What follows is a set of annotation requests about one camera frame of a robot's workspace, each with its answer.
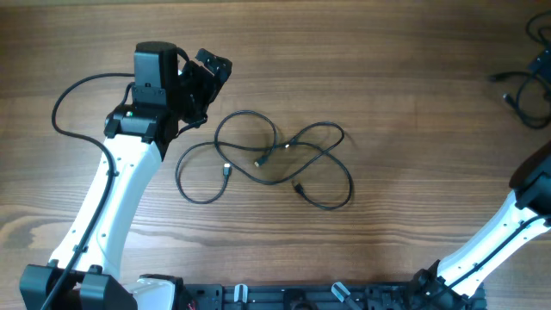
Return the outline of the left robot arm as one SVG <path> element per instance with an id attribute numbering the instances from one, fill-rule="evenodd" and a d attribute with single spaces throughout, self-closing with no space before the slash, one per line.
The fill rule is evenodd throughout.
<path id="1" fill-rule="evenodd" d="M 70 231 L 44 265 L 23 271 L 28 309 L 193 309 L 175 276 L 144 275 L 124 285 L 124 245 L 141 197 L 169 144 L 207 121 L 232 62 L 207 50 L 190 58 L 169 42 L 139 43 L 121 102 L 104 124 L 102 156 Z"/>

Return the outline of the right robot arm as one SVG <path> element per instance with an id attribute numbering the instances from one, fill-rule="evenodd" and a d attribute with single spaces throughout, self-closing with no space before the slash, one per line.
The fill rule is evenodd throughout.
<path id="1" fill-rule="evenodd" d="M 473 309 L 498 266 L 550 230 L 550 144 L 517 168 L 498 212 L 459 250 L 420 270 L 406 287 L 407 309 Z"/>

